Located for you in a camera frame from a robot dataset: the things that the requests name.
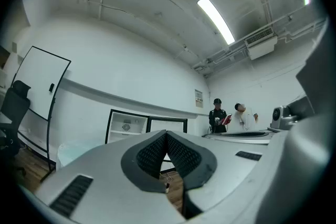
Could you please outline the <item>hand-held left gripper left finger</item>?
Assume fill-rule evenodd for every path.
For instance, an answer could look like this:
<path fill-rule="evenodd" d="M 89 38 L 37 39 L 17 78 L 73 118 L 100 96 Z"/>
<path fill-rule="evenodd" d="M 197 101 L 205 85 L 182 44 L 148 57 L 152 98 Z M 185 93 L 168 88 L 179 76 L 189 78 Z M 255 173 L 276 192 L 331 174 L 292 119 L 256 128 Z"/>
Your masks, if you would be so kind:
<path fill-rule="evenodd" d="M 36 208 L 52 223 L 183 223 L 165 185 L 137 160 L 164 136 L 154 131 L 87 151 L 40 185 Z"/>

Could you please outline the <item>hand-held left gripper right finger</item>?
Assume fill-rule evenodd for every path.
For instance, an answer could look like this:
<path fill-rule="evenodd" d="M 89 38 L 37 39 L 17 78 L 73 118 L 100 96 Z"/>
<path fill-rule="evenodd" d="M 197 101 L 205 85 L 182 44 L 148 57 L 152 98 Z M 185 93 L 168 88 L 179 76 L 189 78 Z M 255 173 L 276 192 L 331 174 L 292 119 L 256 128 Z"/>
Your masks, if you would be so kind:
<path fill-rule="evenodd" d="M 268 132 L 205 137 L 167 132 L 167 154 L 183 180 L 182 215 L 191 219 L 232 193 L 261 159 L 272 137 Z"/>

